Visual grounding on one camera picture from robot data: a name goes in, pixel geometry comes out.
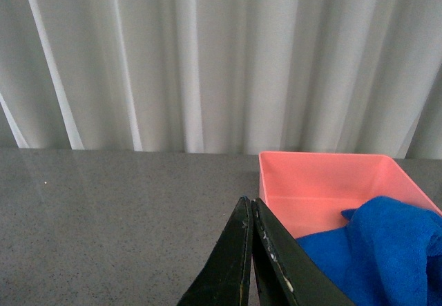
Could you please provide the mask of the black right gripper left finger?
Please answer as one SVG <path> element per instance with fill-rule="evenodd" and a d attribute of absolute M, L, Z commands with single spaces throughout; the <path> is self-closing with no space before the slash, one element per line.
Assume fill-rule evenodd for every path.
<path fill-rule="evenodd" d="M 251 201 L 242 196 L 179 305 L 247 305 L 253 246 Z"/>

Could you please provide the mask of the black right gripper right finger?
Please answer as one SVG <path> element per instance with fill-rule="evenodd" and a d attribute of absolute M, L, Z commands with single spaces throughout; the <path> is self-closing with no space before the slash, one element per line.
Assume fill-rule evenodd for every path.
<path fill-rule="evenodd" d="M 256 199 L 253 212 L 253 265 L 261 305 L 353 305 L 314 264 L 303 248 Z"/>

